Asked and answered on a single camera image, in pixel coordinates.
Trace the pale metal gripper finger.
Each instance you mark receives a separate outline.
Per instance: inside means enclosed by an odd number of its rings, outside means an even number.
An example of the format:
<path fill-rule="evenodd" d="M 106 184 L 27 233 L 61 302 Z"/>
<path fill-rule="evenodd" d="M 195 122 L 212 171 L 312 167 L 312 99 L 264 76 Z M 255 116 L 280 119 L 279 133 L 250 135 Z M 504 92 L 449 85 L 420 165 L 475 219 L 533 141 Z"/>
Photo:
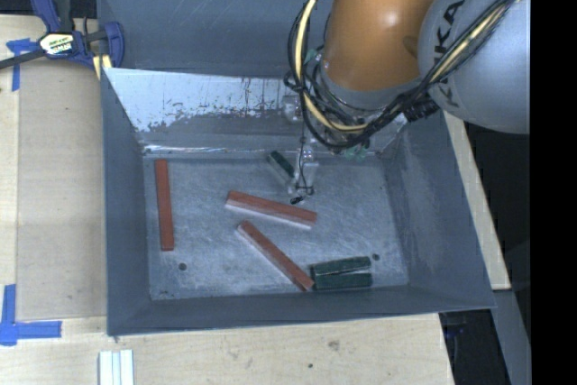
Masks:
<path fill-rule="evenodd" d="M 315 192 L 315 178 L 319 161 L 310 144 L 302 145 L 297 154 L 295 187 L 300 196 L 311 196 Z"/>
<path fill-rule="evenodd" d="M 298 96 L 284 96 L 282 98 L 282 115 L 289 124 L 303 122 L 302 108 Z"/>

